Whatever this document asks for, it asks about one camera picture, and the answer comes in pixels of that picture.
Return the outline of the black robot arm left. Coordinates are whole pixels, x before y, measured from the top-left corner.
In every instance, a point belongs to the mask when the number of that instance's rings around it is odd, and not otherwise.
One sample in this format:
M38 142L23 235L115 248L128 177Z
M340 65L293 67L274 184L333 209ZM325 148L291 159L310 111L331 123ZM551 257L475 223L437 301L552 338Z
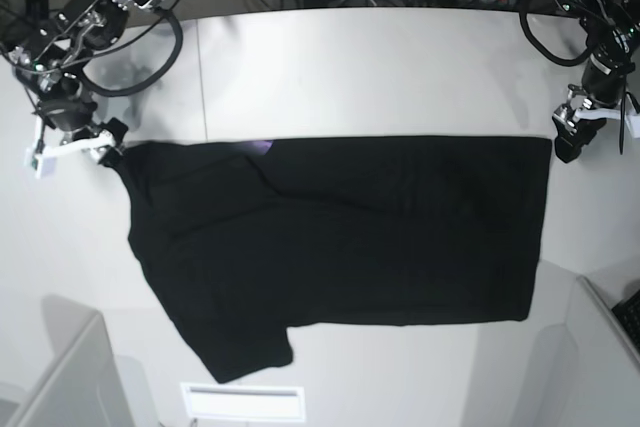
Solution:
M554 149L564 163L576 160L607 121L619 123L618 142L639 135L639 97L629 78L639 68L639 0L555 0L576 18L586 33L585 48L574 58L553 54L532 33L528 22L532 0L520 0L519 22L525 38L547 60L562 67L584 68L579 84L568 87L566 100L554 111Z

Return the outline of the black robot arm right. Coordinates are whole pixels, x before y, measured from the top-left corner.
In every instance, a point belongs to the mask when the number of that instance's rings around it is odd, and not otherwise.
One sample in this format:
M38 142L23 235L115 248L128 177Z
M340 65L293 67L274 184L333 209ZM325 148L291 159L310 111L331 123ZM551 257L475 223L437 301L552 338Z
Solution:
M76 152L88 153L98 164L110 163L121 154L128 128L116 118L97 122L95 99L138 94L174 65L184 35L173 10L163 7L164 1L70 0L22 39L2 45L2 57L33 104L35 135L26 163L36 176L51 173L58 158ZM87 77L85 66L119 52L116 43L133 8L167 22L174 34L174 46L164 64L147 79L126 88L99 86Z

